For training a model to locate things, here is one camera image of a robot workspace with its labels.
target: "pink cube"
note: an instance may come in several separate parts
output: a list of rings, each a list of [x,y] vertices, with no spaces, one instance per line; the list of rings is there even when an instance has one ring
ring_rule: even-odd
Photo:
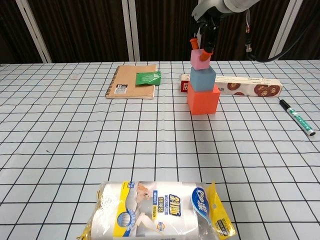
[[[200,61],[203,49],[195,49],[191,51],[191,65],[195,70],[207,69],[210,66],[210,57],[205,61]]]

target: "plastic packaging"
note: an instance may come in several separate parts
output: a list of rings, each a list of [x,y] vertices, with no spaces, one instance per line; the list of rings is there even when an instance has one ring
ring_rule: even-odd
[[[161,72],[139,72],[136,74],[135,85],[160,85],[161,82]]]
[[[215,184],[105,182],[80,240],[224,240],[236,231]]]

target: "dark curtain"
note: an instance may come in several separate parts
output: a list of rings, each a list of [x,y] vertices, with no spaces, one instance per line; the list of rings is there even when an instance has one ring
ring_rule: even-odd
[[[135,0],[141,61],[189,61],[198,0]]]
[[[250,8],[252,49],[259,59],[269,57],[289,1],[262,0]],[[246,60],[245,32],[245,12],[233,14],[223,19],[212,60]]]
[[[122,1],[28,2],[53,62],[129,60]]]
[[[0,63],[42,63],[14,0],[0,0]]]
[[[320,11],[320,0],[303,1],[283,49],[290,46],[311,22],[311,17]],[[320,59],[320,14],[313,19],[303,37],[281,60]]]

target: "orange cube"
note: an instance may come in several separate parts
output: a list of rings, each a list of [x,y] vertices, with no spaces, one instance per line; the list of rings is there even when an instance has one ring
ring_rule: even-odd
[[[215,114],[219,102],[220,91],[214,85],[212,91],[195,91],[189,82],[187,103],[192,115]]]

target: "black cable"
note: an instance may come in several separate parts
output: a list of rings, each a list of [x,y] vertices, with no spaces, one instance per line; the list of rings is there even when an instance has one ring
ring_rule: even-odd
[[[311,26],[311,23],[318,17],[319,13],[320,13],[320,11],[316,11],[313,14],[313,16],[310,18],[309,24],[300,33],[298,38],[289,47],[287,47],[285,50],[283,50],[279,54],[277,54],[274,57],[269,58],[269,59],[257,59],[257,57],[255,55],[253,55],[251,52],[248,52],[247,53],[248,59],[250,59],[252,61],[257,61],[257,62],[260,62],[260,63],[267,63],[267,62],[271,62],[271,61],[274,61],[276,59],[279,59],[279,58],[283,57],[286,53],[288,53],[297,44],[297,42],[299,42],[299,40],[303,37],[303,35],[307,31],[307,29]]]

